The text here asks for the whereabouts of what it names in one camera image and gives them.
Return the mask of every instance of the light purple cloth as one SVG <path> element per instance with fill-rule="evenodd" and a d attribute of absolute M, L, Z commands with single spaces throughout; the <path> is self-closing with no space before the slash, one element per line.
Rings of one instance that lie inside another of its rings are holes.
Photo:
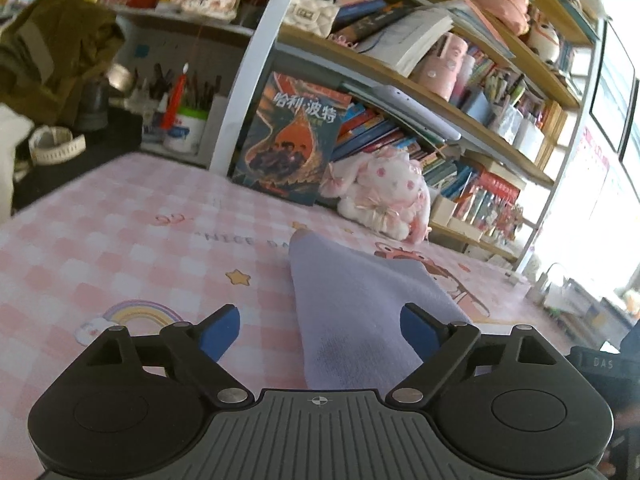
<path fill-rule="evenodd" d="M 466 314 L 415 260 L 386 260 L 313 232 L 289 247 L 306 384 L 313 390 L 376 388 L 384 396 L 421 363 L 400 332 L 415 303 L 442 323 Z"/>

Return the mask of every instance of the handbag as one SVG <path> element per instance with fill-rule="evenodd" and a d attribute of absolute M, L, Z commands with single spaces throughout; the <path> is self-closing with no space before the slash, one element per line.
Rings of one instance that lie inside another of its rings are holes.
<path fill-rule="evenodd" d="M 340 7 L 335 0 L 291 0 L 283 22 L 316 36 L 326 38 L 331 33 Z"/>

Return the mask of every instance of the pink checkered bedsheet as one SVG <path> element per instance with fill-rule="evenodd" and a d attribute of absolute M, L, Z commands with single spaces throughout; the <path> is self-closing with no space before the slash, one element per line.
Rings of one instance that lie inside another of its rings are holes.
<path fill-rule="evenodd" d="M 28 412 L 108 324 L 153 333 L 233 303 L 242 327 L 223 367 L 255 393 L 305 388 L 287 257 L 303 225 L 368 253 L 401 249 L 321 207 L 142 154 L 85 175 L 2 226 L 0 478 L 33 480 L 41 472 Z M 489 306 L 492 317 L 475 320 L 533 322 L 560 337 L 523 300 L 526 288 L 509 285 L 500 270 L 427 243 L 417 250 L 450 270 L 452 296 L 464 288 Z"/>

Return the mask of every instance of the pink plush toy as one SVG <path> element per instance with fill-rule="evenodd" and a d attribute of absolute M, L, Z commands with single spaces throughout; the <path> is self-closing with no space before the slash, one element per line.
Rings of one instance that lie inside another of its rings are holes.
<path fill-rule="evenodd" d="M 340 197 L 340 215 L 395 240 L 419 243 L 431 230 L 431 200 L 420 163 L 397 148 L 330 164 L 320 195 Z"/>
<path fill-rule="evenodd" d="M 475 0 L 480 7 L 494 15 L 516 36 L 529 30 L 527 7 L 529 0 Z"/>

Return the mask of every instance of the star print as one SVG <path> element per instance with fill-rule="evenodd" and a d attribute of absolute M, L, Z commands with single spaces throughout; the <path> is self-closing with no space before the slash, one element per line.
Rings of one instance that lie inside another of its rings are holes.
<path fill-rule="evenodd" d="M 225 276 L 231 280 L 231 285 L 249 286 L 249 280 L 251 279 L 251 276 L 240 272 L 238 269 L 233 272 L 225 272 Z"/>

